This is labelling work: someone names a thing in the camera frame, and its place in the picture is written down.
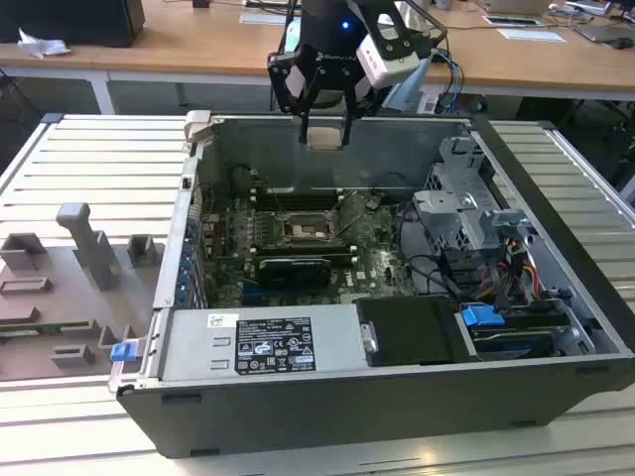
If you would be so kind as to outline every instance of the desk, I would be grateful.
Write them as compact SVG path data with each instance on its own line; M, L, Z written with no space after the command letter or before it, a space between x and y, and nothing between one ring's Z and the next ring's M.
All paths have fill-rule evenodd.
M15 76L87 80L103 114L115 111L107 87L113 80L269 84L266 57L278 45L281 26L240 24L243 9L238 5L194 10L188 1L144 0L144 8L146 28L131 49L72 47L67 57L42 60L28 57L15 45L0 45L0 64ZM480 9L468 12L463 3L450 12L431 13L448 26L487 25ZM635 50L594 45L565 28L554 31L567 42L506 40L493 29L450 30L451 51L465 70L463 91L635 99ZM446 66L434 64L426 84L439 86L447 80Z

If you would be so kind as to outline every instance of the blue latch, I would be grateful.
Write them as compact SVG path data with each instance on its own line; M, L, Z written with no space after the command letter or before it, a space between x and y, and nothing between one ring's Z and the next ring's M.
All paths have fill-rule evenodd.
M498 312L494 311L494 306L489 304L471 304L460 312L465 325L503 325L505 319Z
M137 360L137 342L118 342L110 349L111 362L134 362Z

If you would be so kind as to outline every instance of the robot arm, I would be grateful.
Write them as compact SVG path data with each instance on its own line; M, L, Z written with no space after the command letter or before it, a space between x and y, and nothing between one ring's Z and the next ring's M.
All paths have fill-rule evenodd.
M408 29L391 0L303 0L296 50L284 53L283 38L268 58L281 111L302 118L301 143L307 142L310 110L332 107L343 96L341 144L347 145L352 121L374 114L390 86L408 77L445 38L441 23L413 0L407 3L441 32L436 38ZM382 15L392 26L380 29Z

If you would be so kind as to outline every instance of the motherboard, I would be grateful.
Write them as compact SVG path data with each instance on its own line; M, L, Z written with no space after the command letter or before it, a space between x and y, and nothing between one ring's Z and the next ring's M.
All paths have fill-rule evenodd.
M257 307L415 293L394 245L398 203L384 192L252 188L248 196L203 197L191 234L203 274L197 301Z

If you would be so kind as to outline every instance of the power supply label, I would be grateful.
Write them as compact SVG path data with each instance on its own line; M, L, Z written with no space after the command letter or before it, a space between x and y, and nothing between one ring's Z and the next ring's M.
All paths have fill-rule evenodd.
M235 362L240 375L315 370L311 318L239 320Z

